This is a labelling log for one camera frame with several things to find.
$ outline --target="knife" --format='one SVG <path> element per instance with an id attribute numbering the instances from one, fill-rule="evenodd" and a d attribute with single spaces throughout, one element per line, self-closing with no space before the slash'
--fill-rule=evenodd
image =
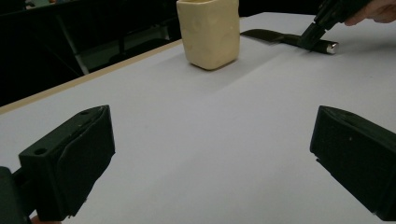
<path id="1" fill-rule="evenodd" d="M 301 38 L 299 35 L 281 34 L 279 32 L 263 29 L 247 30 L 242 32 L 241 35 L 264 40 L 269 43 L 284 43 L 301 48 L 301 46 L 298 44 L 298 41 Z M 311 50 L 324 54 L 335 54 L 338 50 L 338 47 L 339 44 L 337 42 L 320 39 Z"/>

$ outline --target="human hand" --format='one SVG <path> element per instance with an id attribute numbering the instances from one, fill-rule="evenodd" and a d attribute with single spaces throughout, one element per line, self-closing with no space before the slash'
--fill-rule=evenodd
<path id="1" fill-rule="evenodd" d="M 62 224 L 60 221 L 48 221 L 48 222 L 42 222 L 40 219 L 38 219 L 38 216 L 35 216 L 31 219 L 32 224 Z"/>
<path id="2" fill-rule="evenodd" d="M 372 19 L 380 23 L 389 23 L 396 20 L 396 0 L 372 0 L 347 19 L 346 26 L 356 25 L 364 19 Z"/>

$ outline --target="white table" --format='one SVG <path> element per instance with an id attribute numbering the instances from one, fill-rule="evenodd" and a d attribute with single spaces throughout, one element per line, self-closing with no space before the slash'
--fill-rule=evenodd
<path id="1" fill-rule="evenodd" d="M 312 21 L 263 13 L 242 19 L 241 31 L 299 35 Z M 241 37 L 239 58 L 212 72 L 175 45 L 2 108 L 0 164 L 15 171 L 34 141 L 81 110 L 110 105 L 116 155 L 64 223 L 383 223 L 309 144 L 320 105 L 396 131 L 395 37 L 396 23 L 336 24 L 324 36 L 341 44 L 333 56 Z"/>

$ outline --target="knife handle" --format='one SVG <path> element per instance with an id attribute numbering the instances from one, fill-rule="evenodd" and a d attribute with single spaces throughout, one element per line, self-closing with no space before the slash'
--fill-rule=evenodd
<path id="1" fill-rule="evenodd" d="M 300 38 L 301 37 L 299 35 L 284 35 L 282 42 L 301 48 L 301 46 L 298 44 Z M 338 47 L 339 44 L 337 42 L 320 39 L 318 43 L 310 50 L 318 53 L 335 54 L 338 50 Z"/>

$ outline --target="screw hole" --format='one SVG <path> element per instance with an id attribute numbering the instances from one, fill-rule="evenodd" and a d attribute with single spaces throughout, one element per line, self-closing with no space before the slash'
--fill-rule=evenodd
<path id="1" fill-rule="evenodd" d="M 46 153 L 47 150 L 45 148 L 39 148 L 35 151 L 35 155 L 43 155 L 44 153 Z"/>

